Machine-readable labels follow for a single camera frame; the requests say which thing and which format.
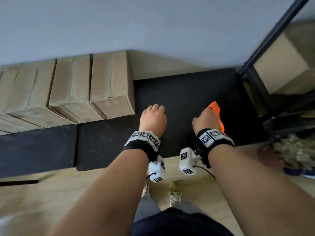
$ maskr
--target orange object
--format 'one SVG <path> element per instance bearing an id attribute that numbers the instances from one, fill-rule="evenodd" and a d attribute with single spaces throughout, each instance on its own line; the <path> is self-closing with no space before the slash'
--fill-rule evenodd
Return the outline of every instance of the orange object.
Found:
<path id="1" fill-rule="evenodd" d="M 212 103 L 210 103 L 210 105 L 208 106 L 208 108 L 210 108 L 216 115 L 216 117 L 219 119 L 219 126 L 220 126 L 220 131 L 224 132 L 224 125 L 220 119 L 220 107 L 218 106 L 217 102 L 214 101 Z"/>

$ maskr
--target pants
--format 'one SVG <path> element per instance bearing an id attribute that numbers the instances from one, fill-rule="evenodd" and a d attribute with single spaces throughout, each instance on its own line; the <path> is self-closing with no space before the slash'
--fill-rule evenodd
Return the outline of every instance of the pants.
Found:
<path id="1" fill-rule="evenodd" d="M 185 213 L 188 214 L 194 214 L 194 213 L 201 213 L 207 215 L 205 212 L 203 212 L 201 209 L 199 209 L 197 206 L 194 206 L 190 202 L 181 202 L 173 206 L 174 208 L 180 209 Z M 135 215 L 135 220 L 134 222 L 137 222 L 141 219 L 148 218 L 152 215 L 155 215 L 157 213 L 161 212 L 159 206 L 157 203 L 150 197 L 150 195 L 146 194 L 141 197 L 141 200 L 139 202 L 136 215 Z"/>

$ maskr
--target person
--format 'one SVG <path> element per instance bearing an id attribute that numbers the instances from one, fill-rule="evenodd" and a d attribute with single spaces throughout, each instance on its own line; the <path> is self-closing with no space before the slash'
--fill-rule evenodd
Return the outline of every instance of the person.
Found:
<path id="1" fill-rule="evenodd" d="M 160 138 L 167 123 L 164 111 L 163 106 L 149 106 L 139 129 Z M 197 135 L 205 128 L 219 129 L 219 123 L 207 108 L 193 119 L 192 127 Z M 214 147 L 208 159 L 244 235 L 314 234 L 315 200 L 283 173 L 225 144 Z M 49 236 L 232 235 L 197 207 L 182 204 L 174 183 L 169 190 L 172 207 L 160 211 L 148 187 L 143 189 L 148 164 L 144 151 L 122 151 Z"/>

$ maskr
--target gray wall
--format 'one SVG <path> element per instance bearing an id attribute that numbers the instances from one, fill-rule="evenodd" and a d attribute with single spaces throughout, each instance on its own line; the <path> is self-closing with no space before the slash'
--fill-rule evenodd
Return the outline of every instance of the gray wall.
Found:
<path id="1" fill-rule="evenodd" d="M 135 50 L 241 65 L 293 0 L 0 0 L 0 64 Z M 315 17 L 311 0 L 296 20 Z"/>

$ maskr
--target white device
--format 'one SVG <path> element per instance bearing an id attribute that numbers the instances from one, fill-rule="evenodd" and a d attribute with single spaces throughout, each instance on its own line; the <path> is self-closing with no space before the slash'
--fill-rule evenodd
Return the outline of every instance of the white device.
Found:
<path id="1" fill-rule="evenodd" d="M 165 179 L 165 164 L 164 159 L 158 155 L 157 160 L 149 163 L 150 179 L 153 182 L 160 182 Z"/>
<path id="2" fill-rule="evenodd" d="M 180 151 L 179 169 L 188 176 L 194 175 L 197 171 L 193 166 L 197 165 L 197 160 L 201 159 L 200 155 L 186 147 Z"/>

